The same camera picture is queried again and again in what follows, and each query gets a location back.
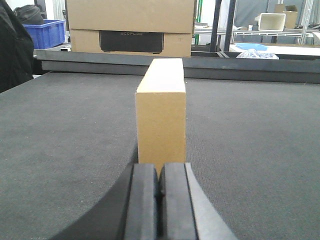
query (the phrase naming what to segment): blue bin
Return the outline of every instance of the blue bin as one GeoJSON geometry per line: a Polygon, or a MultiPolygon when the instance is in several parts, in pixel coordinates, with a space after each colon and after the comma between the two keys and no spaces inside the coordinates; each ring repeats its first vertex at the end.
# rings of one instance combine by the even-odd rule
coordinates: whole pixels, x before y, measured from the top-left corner
{"type": "Polygon", "coordinates": [[[49,49],[65,41],[65,20],[44,20],[42,25],[24,24],[33,40],[34,49],[49,49]]]}
{"type": "Polygon", "coordinates": [[[243,49],[243,50],[249,50],[249,49],[255,49],[257,51],[265,51],[268,49],[267,46],[262,45],[262,44],[258,44],[258,43],[236,43],[235,44],[238,48],[243,49]]]}

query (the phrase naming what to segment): dark gray mat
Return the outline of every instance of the dark gray mat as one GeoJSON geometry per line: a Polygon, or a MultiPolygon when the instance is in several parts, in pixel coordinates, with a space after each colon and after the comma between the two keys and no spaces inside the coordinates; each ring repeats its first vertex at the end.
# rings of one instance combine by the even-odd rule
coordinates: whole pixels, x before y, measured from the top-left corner
{"type": "MultiPolygon", "coordinates": [[[[0,239],[46,239],[108,191],[141,79],[50,73],[0,94],[0,239]]],[[[319,239],[320,85],[186,82],[187,159],[235,235],[319,239]]]]}

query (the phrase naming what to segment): metal pole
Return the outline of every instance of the metal pole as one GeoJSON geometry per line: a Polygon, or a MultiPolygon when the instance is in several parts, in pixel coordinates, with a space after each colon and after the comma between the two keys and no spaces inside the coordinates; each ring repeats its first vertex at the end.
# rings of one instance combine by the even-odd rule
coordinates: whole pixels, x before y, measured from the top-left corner
{"type": "Polygon", "coordinates": [[[211,33],[211,43],[210,43],[210,52],[214,53],[217,51],[217,31],[220,17],[220,8],[222,0],[215,0],[214,7],[214,17],[212,23],[212,33],[211,33]]]}
{"type": "Polygon", "coordinates": [[[312,6],[314,4],[314,0],[306,0],[304,9],[303,9],[303,17],[301,21],[301,25],[303,26],[302,29],[302,36],[300,39],[300,44],[305,44],[306,43],[306,38],[307,38],[307,30],[308,30],[308,25],[310,21],[310,16],[311,16],[311,11],[312,11],[312,6]]]}
{"type": "Polygon", "coordinates": [[[236,0],[230,0],[229,15],[227,20],[224,48],[223,48],[224,52],[229,52],[232,28],[234,26],[235,9],[236,9],[236,0]]]}

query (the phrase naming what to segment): white container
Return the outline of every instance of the white container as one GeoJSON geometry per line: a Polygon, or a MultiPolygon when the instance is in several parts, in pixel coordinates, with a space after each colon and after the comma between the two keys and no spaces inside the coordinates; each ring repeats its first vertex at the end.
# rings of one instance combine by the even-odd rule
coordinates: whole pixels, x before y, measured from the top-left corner
{"type": "Polygon", "coordinates": [[[282,32],[285,29],[286,14],[261,13],[255,20],[259,22],[259,31],[282,32]]]}

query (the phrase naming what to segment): white object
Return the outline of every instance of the white object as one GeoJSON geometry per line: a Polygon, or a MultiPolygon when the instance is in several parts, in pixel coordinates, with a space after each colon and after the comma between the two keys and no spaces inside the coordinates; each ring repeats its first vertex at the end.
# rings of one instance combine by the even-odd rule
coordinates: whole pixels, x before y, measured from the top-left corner
{"type": "Polygon", "coordinates": [[[259,23],[259,31],[282,32],[285,29],[286,14],[261,13],[254,20],[259,23]]]}
{"type": "MultiPolygon", "coordinates": [[[[230,45],[230,52],[242,53],[244,51],[245,50],[237,47],[235,44],[230,45]]],[[[320,56],[320,47],[268,46],[267,50],[259,50],[258,52],[270,54],[320,56]]]]}

